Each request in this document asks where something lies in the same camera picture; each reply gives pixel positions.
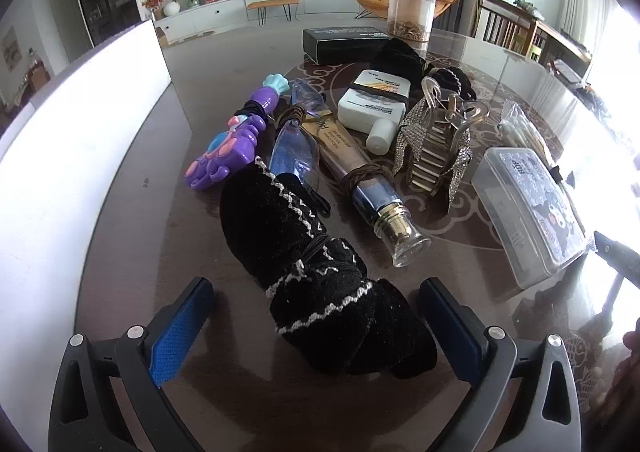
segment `plastic bag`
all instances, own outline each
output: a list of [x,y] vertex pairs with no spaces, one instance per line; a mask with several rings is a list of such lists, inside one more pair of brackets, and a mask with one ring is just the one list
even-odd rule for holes
[[498,123],[500,139],[506,146],[530,148],[537,154],[540,161],[551,169],[555,166],[554,159],[546,146],[545,139],[538,129],[530,122],[520,106],[511,99],[504,102],[500,123]]

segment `white sheer curtain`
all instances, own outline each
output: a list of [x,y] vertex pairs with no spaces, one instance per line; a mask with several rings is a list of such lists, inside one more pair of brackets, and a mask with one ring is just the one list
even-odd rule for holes
[[564,0],[560,28],[595,53],[615,5],[616,0]]

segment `plant pot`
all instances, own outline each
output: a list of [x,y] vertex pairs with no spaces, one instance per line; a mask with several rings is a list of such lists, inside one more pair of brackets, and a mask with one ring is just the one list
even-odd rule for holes
[[177,2],[169,2],[164,6],[164,16],[170,17],[180,12],[180,4]]

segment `brown table surface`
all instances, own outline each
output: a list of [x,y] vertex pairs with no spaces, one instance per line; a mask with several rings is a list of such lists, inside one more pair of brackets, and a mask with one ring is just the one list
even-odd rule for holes
[[[299,64],[287,76],[309,78],[326,92],[331,106],[366,67],[318,67],[304,59],[302,47],[295,49]],[[640,221],[628,157],[561,83],[522,56],[435,30],[428,59],[460,66],[478,98],[491,107],[488,122],[473,132],[474,158],[452,212],[443,215],[424,194],[410,189],[404,176],[397,177],[405,204],[433,244],[408,267],[395,269],[382,241],[327,178],[320,192],[332,204],[332,216],[325,221],[328,231],[349,239],[371,278],[390,279],[411,301],[424,278],[438,276],[484,324],[499,324],[512,337],[524,339],[559,334],[574,366],[587,424],[610,387],[615,365],[628,356],[622,335],[634,328],[640,315],[640,291],[625,281],[612,311],[597,316],[615,272],[592,253],[558,276],[519,290],[470,178],[484,150],[500,145],[495,127],[504,100],[514,99],[547,138],[562,172],[574,171],[583,221],[637,249]],[[436,368],[411,380],[386,374],[330,377],[313,371],[274,333],[268,300],[226,247],[218,220],[220,188],[194,193],[183,184],[184,169],[240,105],[223,99],[221,73],[207,74],[212,89],[219,89],[219,99],[203,103],[197,114],[187,113],[190,125],[182,110],[157,107],[130,148],[89,250],[78,331],[90,339],[119,336],[173,302],[193,276],[205,276],[216,289],[214,314],[178,377],[164,384],[205,450],[425,450],[468,389],[454,377],[444,355],[440,353]],[[259,83],[247,81],[244,95]],[[270,127],[260,138],[258,152],[268,157],[272,143]],[[388,163],[390,158],[376,161]],[[514,393],[511,386],[507,398],[513,399]],[[123,407],[139,447],[150,450],[130,406]],[[506,409],[480,450],[490,448],[505,417]]]
[[259,7],[277,7],[287,4],[300,4],[300,0],[258,0],[246,5],[247,9],[258,9]]

